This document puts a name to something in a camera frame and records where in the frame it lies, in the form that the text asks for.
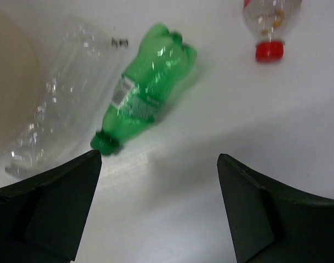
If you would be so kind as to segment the green plastic bottle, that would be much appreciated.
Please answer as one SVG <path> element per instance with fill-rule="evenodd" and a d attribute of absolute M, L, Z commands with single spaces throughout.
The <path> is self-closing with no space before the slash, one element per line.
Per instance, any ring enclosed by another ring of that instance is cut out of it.
<path fill-rule="evenodd" d="M 197 50 L 179 32 L 162 23 L 153 25 L 122 72 L 91 148 L 109 156 L 152 126 L 196 59 Z"/>

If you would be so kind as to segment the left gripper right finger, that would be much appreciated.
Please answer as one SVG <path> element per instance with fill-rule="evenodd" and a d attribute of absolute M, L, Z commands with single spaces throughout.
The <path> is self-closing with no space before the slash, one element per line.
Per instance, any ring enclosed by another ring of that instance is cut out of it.
<path fill-rule="evenodd" d="M 218 177 L 237 262 L 334 262 L 334 199 L 263 175 L 227 154 Z"/>

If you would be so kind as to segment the small bottle red label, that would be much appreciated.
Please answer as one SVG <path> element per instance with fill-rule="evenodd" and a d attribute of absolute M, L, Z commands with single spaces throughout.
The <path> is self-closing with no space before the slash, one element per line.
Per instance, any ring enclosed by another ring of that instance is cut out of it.
<path fill-rule="evenodd" d="M 301 9 L 301 1 L 243 1 L 243 18 L 256 40 L 255 59 L 278 62 L 284 55 L 285 34 Z"/>

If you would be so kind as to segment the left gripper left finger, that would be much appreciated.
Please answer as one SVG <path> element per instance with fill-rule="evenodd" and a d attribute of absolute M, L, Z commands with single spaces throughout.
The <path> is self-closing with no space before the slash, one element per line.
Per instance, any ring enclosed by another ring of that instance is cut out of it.
<path fill-rule="evenodd" d="M 0 262 L 75 261 L 102 160 L 91 150 L 0 188 Z"/>

